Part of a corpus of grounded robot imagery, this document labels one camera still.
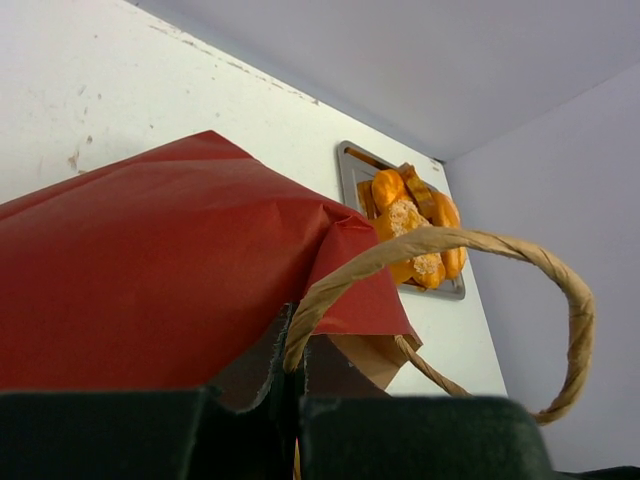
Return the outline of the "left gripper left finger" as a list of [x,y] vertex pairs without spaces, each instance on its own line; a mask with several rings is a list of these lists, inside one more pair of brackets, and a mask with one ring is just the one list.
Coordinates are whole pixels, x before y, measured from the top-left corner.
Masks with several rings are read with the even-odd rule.
[[269,397],[206,387],[1,397],[4,479],[291,479],[294,436]]

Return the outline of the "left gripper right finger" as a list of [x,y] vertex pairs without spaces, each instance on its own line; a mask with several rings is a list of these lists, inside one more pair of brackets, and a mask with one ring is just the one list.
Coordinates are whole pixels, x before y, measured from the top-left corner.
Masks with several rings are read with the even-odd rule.
[[532,417],[505,398],[300,402],[305,479],[552,479]]

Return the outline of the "round crumble fake bread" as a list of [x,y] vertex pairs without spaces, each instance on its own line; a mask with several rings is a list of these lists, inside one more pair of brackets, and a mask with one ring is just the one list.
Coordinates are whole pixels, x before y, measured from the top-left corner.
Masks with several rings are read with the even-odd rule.
[[[408,199],[395,200],[372,223],[381,242],[396,240],[415,230],[431,226]],[[401,247],[405,256],[389,265],[394,282],[400,285],[413,281],[423,289],[437,289],[445,280],[445,266],[441,255],[427,253],[407,241],[403,241]]]

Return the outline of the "red paper bag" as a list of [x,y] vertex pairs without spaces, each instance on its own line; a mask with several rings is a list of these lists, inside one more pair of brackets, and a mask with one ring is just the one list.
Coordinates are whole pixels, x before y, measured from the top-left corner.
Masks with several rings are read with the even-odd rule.
[[563,417],[591,364],[595,306],[586,284],[531,243],[432,218],[424,230],[381,242],[373,220],[212,131],[5,203],[1,387],[196,386],[294,303],[278,360],[286,372],[299,371],[310,339],[325,335],[378,387],[409,363],[461,396],[419,356],[399,300],[389,265],[403,259],[407,241],[427,253],[465,247],[527,262],[564,291],[565,380],[535,418]]

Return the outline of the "brown fake bread slice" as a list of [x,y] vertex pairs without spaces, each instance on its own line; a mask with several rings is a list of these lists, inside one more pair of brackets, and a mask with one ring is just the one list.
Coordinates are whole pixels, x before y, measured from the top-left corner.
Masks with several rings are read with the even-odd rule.
[[434,197],[427,184],[417,174],[415,167],[405,163],[398,168],[398,173],[420,214],[426,219],[431,219],[435,212]]

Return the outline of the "oval fake bread loaf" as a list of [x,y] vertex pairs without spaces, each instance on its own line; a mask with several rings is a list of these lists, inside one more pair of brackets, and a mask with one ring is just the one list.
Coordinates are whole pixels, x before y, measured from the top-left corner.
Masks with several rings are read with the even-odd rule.
[[[432,193],[435,210],[432,215],[432,224],[438,227],[459,228],[461,226],[460,215],[452,199],[441,193]],[[462,272],[466,260],[467,250],[465,247],[456,247],[441,253],[441,258],[445,267],[446,278],[456,279]]]

